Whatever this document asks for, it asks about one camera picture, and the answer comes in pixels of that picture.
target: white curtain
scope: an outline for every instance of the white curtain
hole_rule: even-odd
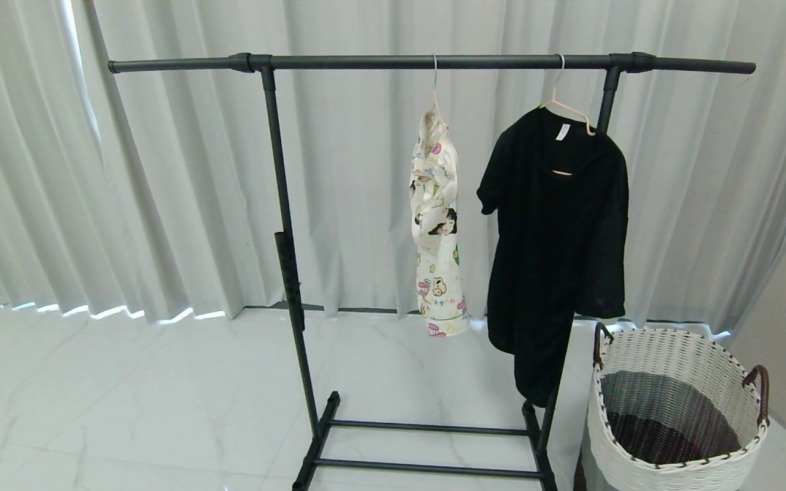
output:
[[[786,2],[0,1],[0,303],[126,304],[154,319],[283,298],[259,75],[107,74],[110,59],[627,53],[754,61],[754,75],[624,75],[609,133],[630,168],[628,317],[736,318],[786,227]],[[439,73],[461,153],[472,314],[496,224],[474,189],[555,72]],[[409,152],[433,74],[276,72],[303,300],[416,307]],[[597,115],[602,72],[558,96]]]

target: white wicker basket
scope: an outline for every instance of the white wicker basket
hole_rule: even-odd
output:
[[[764,367],[746,373],[721,345],[684,330],[612,336],[601,323],[593,365],[587,428],[609,484],[621,491],[740,488],[768,429]]]

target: rack bottom crossbar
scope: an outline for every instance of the rack bottom crossbar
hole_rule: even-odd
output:
[[[351,421],[346,419],[336,419],[336,411],[341,402],[338,392],[333,392],[327,399],[327,407],[318,421],[318,435],[311,441],[308,453],[302,460],[302,469],[299,471],[296,481],[293,482],[293,491],[305,491],[311,485],[311,479],[315,475],[315,470],[319,466],[355,468],[355,469],[375,469],[383,471],[409,471],[418,473],[448,473],[449,475],[471,475],[486,477],[501,477],[515,479],[536,479],[542,482],[544,491],[556,491],[554,472],[551,470],[546,450],[547,438],[542,437],[542,428],[536,420],[536,411],[530,403],[524,403],[522,413],[524,422],[527,424],[526,430],[515,430],[505,428],[481,428],[474,426],[444,426],[444,425],[418,425],[417,423],[384,423],[379,421]],[[550,428],[550,419],[553,411],[546,411],[545,420],[542,424],[546,430]],[[529,438],[530,447],[533,450],[533,457],[536,459],[537,471],[520,471],[510,469],[489,469],[480,467],[456,467],[456,466],[427,466],[422,464],[403,464],[398,462],[373,462],[365,460],[338,460],[323,459],[321,457],[327,437],[333,427],[340,428],[361,428],[368,430],[405,430],[418,432],[453,432],[471,433],[482,435],[506,435],[506,436],[526,436]]]
[[[424,466],[420,464],[400,464],[396,462],[368,462],[364,460],[318,459],[318,466],[349,467],[354,469],[377,469],[383,471],[411,471],[418,473],[450,473],[451,475],[480,475],[489,477],[512,477],[521,479],[542,479],[543,473],[536,471],[514,471],[508,469],[482,469],[480,467]]]

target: marble floor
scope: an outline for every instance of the marble floor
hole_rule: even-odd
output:
[[[428,338],[418,318],[309,312],[306,344],[322,404],[339,417],[521,427],[511,360],[486,333]],[[589,380],[590,329],[576,329],[552,463],[570,466]],[[290,489],[309,426],[284,310],[169,325],[115,314],[0,310],[0,490]],[[324,456],[532,469],[526,438],[337,429]],[[561,475],[561,489],[571,477]],[[528,481],[321,469],[312,490],[537,490]],[[786,489],[779,425],[745,485]]]

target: black metal clothes rack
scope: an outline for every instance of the black metal clothes rack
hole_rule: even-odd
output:
[[[611,106],[622,72],[638,74],[652,70],[677,70],[689,72],[718,72],[719,74],[752,74],[756,65],[738,61],[715,59],[677,59],[658,58],[647,53],[614,53],[608,55],[567,55],[566,69],[605,70],[605,85],[602,88],[602,105],[596,128],[607,131]],[[281,276],[293,328],[293,341],[302,373],[302,387],[308,407],[308,420],[311,423],[312,440],[302,469],[293,491],[304,491],[311,485],[312,476],[318,466],[347,467],[361,469],[380,469],[388,471],[412,471],[424,473],[450,473],[451,475],[472,475],[537,479],[545,491],[556,491],[554,472],[548,460],[548,435],[554,419],[554,407],[559,382],[554,389],[544,413],[542,425],[536,419],[533,404],[524,402],[522,414],[526,429],[482,428],[472,426],[418,425],[417,423],[389,423],[380,421],[353,421],[336,419],[340,396],[333,391],[327,399],[322,416],[317,415],[315,391],[308,369],[308,355],[305,351],[305,311],[302,307],[299,273],[297,272],[296,253],[293,245],[293,221],[290,217],[290,200],[287,195],[287,174],[284,166],[284,150],[281,143],[278,100],[275,97],[275,70],[504,70],[504,69],[554,69],[562,67],[562,57],[550,55],[465,55],[465,56],[271,56],[268,54],[237,53],[224,58],[193,59],[155,59],[139,61],[109,61],[108,69],[118,72],[155,72],[169,70],[235,70],[238,72],[259,72],[262,75],[265,91],[265,107],[268,113],[269,131],[272,137],[272,159],[274,159],[275,178],[278,184],[281,222],[284,230],[275,233],[278,248]],[[508,435],[529,438],[536,471],[508,469],[488,469],[465,466],[428,466],[396,462],[375,462],[365,460],[325,459],[321,456],[330,430],[338,428],[361,428],[371,430],[407,430],[418,432],[471,433],[480,435]]]

